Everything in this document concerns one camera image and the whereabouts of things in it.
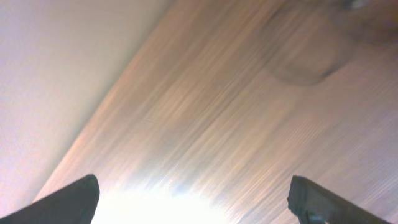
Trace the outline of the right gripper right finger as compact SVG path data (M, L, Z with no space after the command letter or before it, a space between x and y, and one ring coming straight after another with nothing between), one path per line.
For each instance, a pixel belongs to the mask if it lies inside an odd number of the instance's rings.
M297 175L292 177L287 201L288 209L300 224L389 224L310 179Z

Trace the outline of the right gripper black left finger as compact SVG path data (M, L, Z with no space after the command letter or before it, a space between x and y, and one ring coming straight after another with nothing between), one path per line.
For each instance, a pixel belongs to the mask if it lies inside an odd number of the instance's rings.
M1 218L1 224L90 224L100 199L98 179L88 174Z

